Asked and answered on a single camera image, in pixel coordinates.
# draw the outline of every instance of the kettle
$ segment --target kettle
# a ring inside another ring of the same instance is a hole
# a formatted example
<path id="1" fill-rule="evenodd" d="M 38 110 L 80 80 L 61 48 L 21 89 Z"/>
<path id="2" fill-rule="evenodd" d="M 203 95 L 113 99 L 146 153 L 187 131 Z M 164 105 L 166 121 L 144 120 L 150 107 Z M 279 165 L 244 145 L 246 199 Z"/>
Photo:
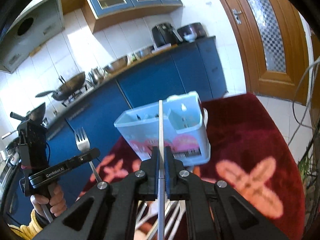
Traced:
<path id="1" fill-rule="evenodd" d="M 158 24 L 152 28 L 151 32 L 157 48 L 166 44 L 173 45 L 183 42 L 183 39 L 181 38 L 177 30 L 172 27 L 170 23 Z"/>
<path id="2" fill-rule="evenodd" d="M 105 78 L 105 71 L 99 68 L 92 68 L 88 73 L 92 83 L 94 85 L 100 84 Z"/>

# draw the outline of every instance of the checkered glass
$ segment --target checkered glass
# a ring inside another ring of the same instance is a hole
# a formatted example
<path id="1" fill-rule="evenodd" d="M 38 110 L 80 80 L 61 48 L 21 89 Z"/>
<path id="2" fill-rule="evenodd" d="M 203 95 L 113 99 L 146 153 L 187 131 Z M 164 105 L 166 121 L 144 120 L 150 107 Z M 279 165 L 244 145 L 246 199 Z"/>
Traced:
<path id="1" fill-rule="evenodd" d="M 268 71 L 286 73 L 282 37 L 269 0 L 248 0 L 260 31 Z"/>

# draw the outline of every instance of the tile floor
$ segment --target tile floor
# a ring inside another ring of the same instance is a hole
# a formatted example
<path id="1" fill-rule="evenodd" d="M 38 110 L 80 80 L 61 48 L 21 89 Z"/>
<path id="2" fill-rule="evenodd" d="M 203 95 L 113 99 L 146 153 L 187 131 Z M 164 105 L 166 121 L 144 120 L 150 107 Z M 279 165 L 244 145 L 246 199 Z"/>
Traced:
<path id="1" fill-rule="evenodd" d="M 268 111 L 269 115 L 284 137 L 284 140 L 288 143 L 294 131 L 298 127 L 298 123 L 295 121 L 292 112 L 292 102 L 262 96 L 257 96 L 257 98 Z M 294 110 L 299 121 L 302 119 L 305 109 L 305 106 L 295 104 Z M 309 111 L 307 111 L 306 117 L 302 123 L 304 125 L 311 126 Z M 291 154 L 296 162 L 302 158 L 311 138 L 312 129 L 306 127 L 299 128 L 292 143 L 289 145 Z"/>

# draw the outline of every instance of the metal fork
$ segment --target metal fork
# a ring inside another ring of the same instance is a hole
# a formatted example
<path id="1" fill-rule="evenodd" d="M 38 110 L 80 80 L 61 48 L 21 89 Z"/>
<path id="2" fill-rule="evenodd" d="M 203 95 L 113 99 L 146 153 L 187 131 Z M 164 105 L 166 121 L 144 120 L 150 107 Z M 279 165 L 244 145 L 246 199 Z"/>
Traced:
<path id="1" fill-rule="evenodd" d="M 88 140 L 88 137 L 83 129 L 83 127 L 81 127 L 81 129 L 75 130 L 75 138 L 76 138 L 76 144 L 78 149 L 84 153 L 88 150 L 90 150 L 90 142 Z M 94 167 L 92 161 L 89 162 L 90 163 L 90 167 L 92 169 L 92 172 L 97 180 L 97 182 L 102 182 L 102 179 L 100 178 L 99 174 L 96 171 L 96 168 Z"/>

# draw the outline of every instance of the air fryer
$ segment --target air fryer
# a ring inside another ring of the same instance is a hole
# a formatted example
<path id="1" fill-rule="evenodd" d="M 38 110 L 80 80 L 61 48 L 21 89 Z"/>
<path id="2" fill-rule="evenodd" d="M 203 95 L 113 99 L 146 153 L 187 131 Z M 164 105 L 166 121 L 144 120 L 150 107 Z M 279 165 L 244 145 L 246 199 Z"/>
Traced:
<path id="1" fill-rule="evenodd" d="M 177 30 L 170 23 L 161 23 L 151 30 L 157 48 L 166 44 L 180 44 L 183 42 Z"/>

